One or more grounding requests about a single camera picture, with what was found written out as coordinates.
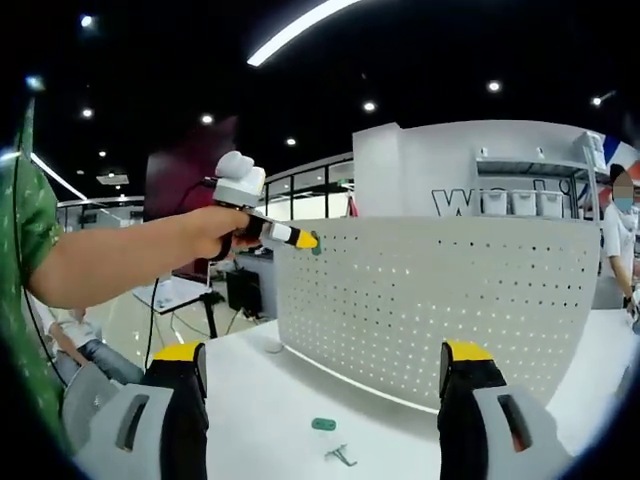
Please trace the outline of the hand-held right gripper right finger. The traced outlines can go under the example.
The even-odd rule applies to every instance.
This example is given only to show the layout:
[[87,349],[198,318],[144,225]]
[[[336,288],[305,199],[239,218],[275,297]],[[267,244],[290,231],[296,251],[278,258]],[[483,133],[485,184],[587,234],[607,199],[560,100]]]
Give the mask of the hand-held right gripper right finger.
[[554,417],[473,342],[441,344],[442,479],[558,479],[571,456]]

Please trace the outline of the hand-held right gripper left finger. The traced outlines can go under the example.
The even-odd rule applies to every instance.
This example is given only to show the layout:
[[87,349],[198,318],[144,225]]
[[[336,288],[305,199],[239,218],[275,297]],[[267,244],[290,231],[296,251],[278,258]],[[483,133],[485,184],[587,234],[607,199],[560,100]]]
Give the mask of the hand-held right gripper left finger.
[[205,479],[206,398],[202,342],[157,352],[140,384],[86,365],[74,375],[74,462],[90,479]]

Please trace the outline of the person's left hand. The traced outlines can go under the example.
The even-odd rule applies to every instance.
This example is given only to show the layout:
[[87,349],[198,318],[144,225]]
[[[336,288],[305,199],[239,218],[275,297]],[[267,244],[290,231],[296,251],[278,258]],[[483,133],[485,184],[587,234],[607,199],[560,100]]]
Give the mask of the person's left hand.
[[208,206],[188,214],[193,253],[196,258],[214,259],[231,250],[248,250],[261,244],[259,234],[249,234],[251,217],[238,210]]

